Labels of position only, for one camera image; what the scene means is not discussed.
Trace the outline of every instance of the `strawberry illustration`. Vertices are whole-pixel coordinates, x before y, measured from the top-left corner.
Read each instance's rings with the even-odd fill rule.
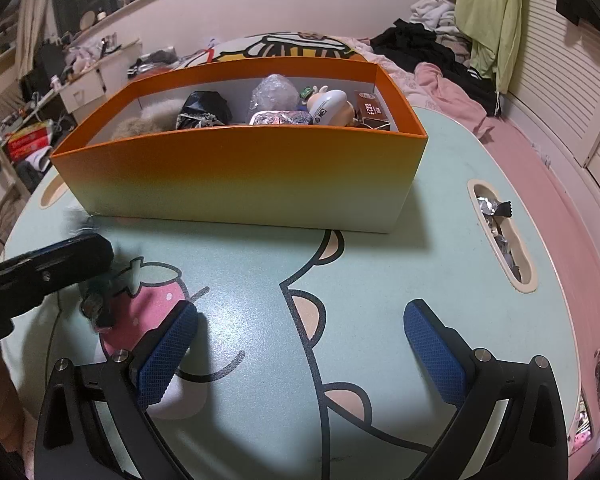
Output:
[[[160,325],[179,300],[189,299],[181,275],[176,267],[145,263],[140,256],[113,278],[110,306],[116,323],[100,334],[107,356],[115,350],[132,350],[148,330]]]

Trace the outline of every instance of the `green hanging garment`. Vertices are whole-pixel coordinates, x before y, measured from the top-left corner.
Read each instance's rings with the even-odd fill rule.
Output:
[[[456,26],[474,40],[471,66],[506,93],[520,46],[522,0],[456,0]]]

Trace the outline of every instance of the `brown small box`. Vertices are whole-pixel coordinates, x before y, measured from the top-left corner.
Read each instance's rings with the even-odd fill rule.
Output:
[[[387,118],[380,101],[368,92],[356,93],[356,117],[358,126],[372,130],[390,130],[391,123]]]

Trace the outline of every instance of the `black plastic bag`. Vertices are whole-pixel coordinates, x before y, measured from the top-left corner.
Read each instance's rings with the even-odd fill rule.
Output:
[[[189,94],[178,114],[176,130],[224,126],[231,123],[231,110],[218,92],[196,90]]]

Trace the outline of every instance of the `desk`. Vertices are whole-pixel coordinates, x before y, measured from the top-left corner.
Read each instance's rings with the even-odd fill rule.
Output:
[[[472,348],[502,360],[551,361],[570,428],[580,378],[570,314],[535,225],[504,174],[460,124],[417,109],[430,135],[398,225],[389,235],[262,226],[99,218],[131,272],[116,300],[121,338],[156,323],[183,296],[202,294],[198,336],[150,415],[194,478],[396,480],[423,459],[455,408],[443,404],[404,336],[406,303],[424,298]],[[68,235],[71,192],[40,208],[55,170],[32,195],[6,256]],[[539,276],[511,286],[469,200],[467,182],[511,200]],[[5,359],[26,407],[42,401],[45,368],[103,358],[78,312],[77,287],[16,320]],[[475,472],[502,406],[468,466]],[[110,433],[110,418],[103,414]],[[123,468],[134,471],[113,436]]]

